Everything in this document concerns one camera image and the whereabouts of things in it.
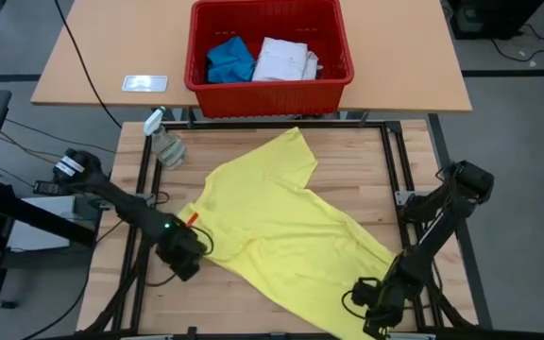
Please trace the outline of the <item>small white crumpled garment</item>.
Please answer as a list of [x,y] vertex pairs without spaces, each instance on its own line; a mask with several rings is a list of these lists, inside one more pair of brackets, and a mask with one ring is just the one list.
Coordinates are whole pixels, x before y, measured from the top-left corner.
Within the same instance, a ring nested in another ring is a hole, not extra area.
[[318,56],[313,51],[308,51],[306,54],[306,61],[302,74],[302,79],[315,80],[318,70]]

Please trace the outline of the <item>blue folded garment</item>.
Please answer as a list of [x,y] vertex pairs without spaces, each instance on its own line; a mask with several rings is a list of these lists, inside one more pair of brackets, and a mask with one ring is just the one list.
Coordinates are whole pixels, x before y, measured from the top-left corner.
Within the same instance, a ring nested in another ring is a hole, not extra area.
[[209,83],[250,82],[252,79],[255,59],[238,36],[212,48],[206,58]]

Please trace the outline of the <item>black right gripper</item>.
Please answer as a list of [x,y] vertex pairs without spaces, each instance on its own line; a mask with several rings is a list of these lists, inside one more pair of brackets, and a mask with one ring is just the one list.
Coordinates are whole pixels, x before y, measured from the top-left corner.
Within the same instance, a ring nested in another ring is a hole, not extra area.
[[351,301],[366,307],[363,332],[371,337],[387,339],[388,327],[399,323],[397,291],[376,278],[359,278],[352,287]]

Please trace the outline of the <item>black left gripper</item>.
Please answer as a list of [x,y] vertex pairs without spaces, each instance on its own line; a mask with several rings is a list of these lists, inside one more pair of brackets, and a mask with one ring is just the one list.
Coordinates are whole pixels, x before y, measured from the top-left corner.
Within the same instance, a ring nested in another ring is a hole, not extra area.
[[156,245],[156,254],[181,280],[191,279],[200,269],[206,246],[186,227],[167,229]]

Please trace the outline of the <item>white folded garment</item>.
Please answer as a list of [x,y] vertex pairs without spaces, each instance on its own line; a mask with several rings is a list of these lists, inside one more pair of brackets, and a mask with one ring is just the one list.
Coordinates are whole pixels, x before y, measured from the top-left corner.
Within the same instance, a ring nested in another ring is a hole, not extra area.
[[306,43],[288,42],[265,37],[252,81],[302,80],[307,53]]

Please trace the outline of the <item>light wooden desk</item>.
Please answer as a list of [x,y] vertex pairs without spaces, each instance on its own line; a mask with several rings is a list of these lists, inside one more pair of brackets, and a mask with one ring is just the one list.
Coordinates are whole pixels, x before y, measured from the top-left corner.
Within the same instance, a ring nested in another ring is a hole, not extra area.
[[[75,0],[46,63],[35,105],[186,107],[183,82],[195,0]],[[469,112],[439,0],[340,0],[355,76],[340,106]],[[126,76],[167,76],[164,93],[123,92]]]

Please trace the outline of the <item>black power adapter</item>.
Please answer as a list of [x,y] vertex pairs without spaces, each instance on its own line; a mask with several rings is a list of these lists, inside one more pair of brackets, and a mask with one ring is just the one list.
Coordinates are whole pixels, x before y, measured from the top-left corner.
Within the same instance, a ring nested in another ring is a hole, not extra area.
[[66,189],[52,181],[37,180],[32,192],[41,196],[67,196]]

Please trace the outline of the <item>yellow t-shirt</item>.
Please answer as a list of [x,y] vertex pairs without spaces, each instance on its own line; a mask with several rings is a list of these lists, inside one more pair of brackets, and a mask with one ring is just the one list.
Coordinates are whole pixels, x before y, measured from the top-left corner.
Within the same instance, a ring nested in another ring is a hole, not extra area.
[[178,214],[207,231],[209,258],[267,298],[340,340],[372,340],[342,305],[361,277],[381,278],[394,253],[353,218],[308,189],[317,167],[293,127],[206,178]]

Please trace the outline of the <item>clear spray bottle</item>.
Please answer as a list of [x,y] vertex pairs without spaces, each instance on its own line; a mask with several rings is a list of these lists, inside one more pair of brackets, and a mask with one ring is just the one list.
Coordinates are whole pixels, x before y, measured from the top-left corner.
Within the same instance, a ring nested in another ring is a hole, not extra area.
[[169,133],[162,124],[165,108],[155,109],[144,121],[144,135],[151,140],[151,151],[167,168],[178,168],[187,156],[187,146],[176,134]]

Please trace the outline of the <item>black aluminium table frame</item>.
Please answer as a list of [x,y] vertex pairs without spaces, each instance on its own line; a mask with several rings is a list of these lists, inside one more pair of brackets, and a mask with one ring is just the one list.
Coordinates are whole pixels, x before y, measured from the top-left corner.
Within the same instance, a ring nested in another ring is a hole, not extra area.
[[[196,199],[206,176],[291,127],[288,121],[211,121],[176,131],[188,145],[186,162],[176,171],[162,171],[138,123],[124,124],[110,168],[110,178],[131,193],[162,192],[162,208],[175,211]],[[386,247],[399,250],[399,226],[392,179],[418,190],[437,185],[436,171],[450,157],[435,120],[320,121],[305,120],[299,128],[318,159],[310,187],[334,207],[348,213]],[[135,257],[139,235],[105,212],[99,245],[77,321],[92,324],[104,309]],[[195,328],[196,340],[333,340],[306,321],[281,309],[245,280],[205,262],[194,278],[176,280],[159,259],[151,258],[147,276],[156,282],[143,291],[131,289],[118,329],[142,334],[170,333],[184,337]]]

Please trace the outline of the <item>red plastic laundry bin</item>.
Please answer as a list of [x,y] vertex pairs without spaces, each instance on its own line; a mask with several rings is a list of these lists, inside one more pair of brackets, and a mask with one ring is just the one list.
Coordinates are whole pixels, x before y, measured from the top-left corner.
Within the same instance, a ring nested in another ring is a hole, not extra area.
[[[207,53],[238,36],[256,56],[264,38],[306,43],[322,69],[314,80],[207,79]],[[184,83],[209,118],[315,115],[336,111],[354,78],[339,0],[198,0],[191,8]]]

